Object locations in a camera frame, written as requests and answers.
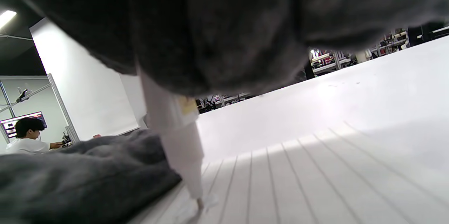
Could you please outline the person's left hand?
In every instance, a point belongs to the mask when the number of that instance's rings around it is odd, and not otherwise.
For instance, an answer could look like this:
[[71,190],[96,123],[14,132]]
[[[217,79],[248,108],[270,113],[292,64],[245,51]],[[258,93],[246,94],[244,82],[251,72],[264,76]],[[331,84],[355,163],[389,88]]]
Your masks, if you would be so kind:
[[1,155],[0,179],[2,224],[125,224],[181,182],[147,130]]

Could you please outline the person's right hand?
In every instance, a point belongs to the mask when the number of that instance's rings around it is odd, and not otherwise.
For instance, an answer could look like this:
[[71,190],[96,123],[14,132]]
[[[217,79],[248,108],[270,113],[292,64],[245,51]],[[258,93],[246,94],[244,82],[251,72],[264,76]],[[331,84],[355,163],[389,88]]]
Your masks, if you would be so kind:
[[262,93],[310,48],[357,52],[448,16],[448,0],[21,0],[106,67],[188,96]]

